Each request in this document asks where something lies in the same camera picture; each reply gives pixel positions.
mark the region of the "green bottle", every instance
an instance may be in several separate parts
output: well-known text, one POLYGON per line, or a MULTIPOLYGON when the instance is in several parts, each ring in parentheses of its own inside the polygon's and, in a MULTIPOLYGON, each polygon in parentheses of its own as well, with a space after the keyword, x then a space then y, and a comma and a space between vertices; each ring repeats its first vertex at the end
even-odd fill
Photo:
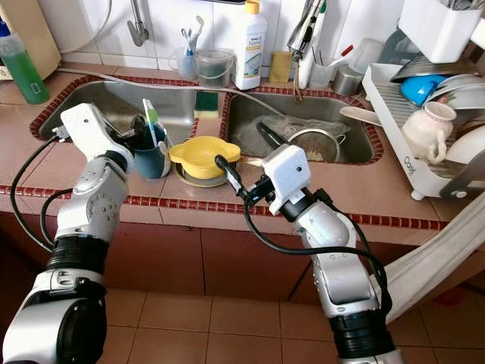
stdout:
POLYGON ((14 78, 23 97, 30 104, 49 100, 49 93, 37 73, 18 34, 10 34, 7 24, 0 19, 0 57, 14 78))

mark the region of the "tiled countertop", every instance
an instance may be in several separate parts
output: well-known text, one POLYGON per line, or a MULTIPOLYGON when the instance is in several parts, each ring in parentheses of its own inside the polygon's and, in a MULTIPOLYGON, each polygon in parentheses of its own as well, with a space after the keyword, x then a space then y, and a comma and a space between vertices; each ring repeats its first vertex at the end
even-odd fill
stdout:
MULTIPOLYGON (((120 76, 174 79, 167 71, 141 70, 94 64, 65 64, 65 67, 84 69, 120 76)), ((59 73, 51 75, 46 85, 54 99, 71 81, 82 75, 59 73)), ((222 107, 224 95, 220 96, 222 107)), ((49 104, 28 105, 12 83, 0 83, 0 210, 10 211, 7 188, 23 162, 41 145, 29 125, 49 104)), ((219 119, 199 121, 196 135, 218 136, 219 119)), ((370 165, 341 165, 311 163, 311 190, 323 187, 336 206, 352 213, 370 241, 385 241, 421 245, 436 234, 461 211, 469 201, 443 201, 410 197, 411 185, 401 169, 384 134, 377 128, 383 144, 383 155, 370 165)), ((24 190, 20 210, 38 214, 45 200, 40 198, 49 191, 74 185, 83 170, 86 159, 72 144, 55 143, 27 170, 21 180, 24 190)), ((240 174, 250 185, 261 174, 260 168, 241 165, 240 174)), ((129 177, 130 204, 121 209, 121 220, 149 224, 178 224, 203 228, 247 230, 243 215, 235 204, 241 201, 231 187, 224 185, 211 189, 191 187, 181 182, 174 173, 157 181, 141 178, 136 172, 129 177)), ((54 215, 61 201, 54 203, 49 214, 54 215)), ((254 217, 264 232, 291 234, 292 225, 283 218, 267 216, 267 209, 254 217)))

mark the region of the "dish drying rack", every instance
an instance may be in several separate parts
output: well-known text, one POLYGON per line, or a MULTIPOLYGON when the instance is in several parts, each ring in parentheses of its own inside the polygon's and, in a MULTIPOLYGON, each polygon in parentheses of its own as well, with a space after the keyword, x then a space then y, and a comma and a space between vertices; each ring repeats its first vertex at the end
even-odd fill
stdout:
MULTIPOLYGON (((485 177, 485 152, 479 153, 465 167, 448 161, 431 165, 412 155, 401 127, 419 108, 401 96, 399 83, 390 82, 400 68, 396 64, 371 64, 362 85, 414 189, 411 197, 418 201, 425 196, 461 199, 477 189, 485 190, 485 180, 477 180, 485 177)), ((446 141, 447 146, 455 140, 453 131, 446 141)))

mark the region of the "strainer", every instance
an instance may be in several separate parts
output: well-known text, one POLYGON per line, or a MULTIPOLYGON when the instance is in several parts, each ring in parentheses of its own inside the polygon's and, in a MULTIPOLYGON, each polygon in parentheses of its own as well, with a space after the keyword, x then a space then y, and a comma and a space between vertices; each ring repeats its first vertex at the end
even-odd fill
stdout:
POLYGON ((344 134, 333 136, 322 129, 304 129, 294 133, 288 142, 305 150, 306 158, 317 162, 335 162, 340 157, 344 134))

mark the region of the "yellow bowl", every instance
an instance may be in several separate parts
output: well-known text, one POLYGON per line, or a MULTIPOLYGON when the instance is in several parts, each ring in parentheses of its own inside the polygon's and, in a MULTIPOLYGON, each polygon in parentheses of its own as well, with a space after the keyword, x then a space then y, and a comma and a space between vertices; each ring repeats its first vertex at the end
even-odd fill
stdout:
POLYGON ((237 162, 241 149, 224 142, 215 136, 196 136, 185 143, 172 146, 168 151, 172 162, 181 163, 186 173, 201 180, 209 180, 223 174, 215 164, 217 154, 222 155, 229 163, 237 162))

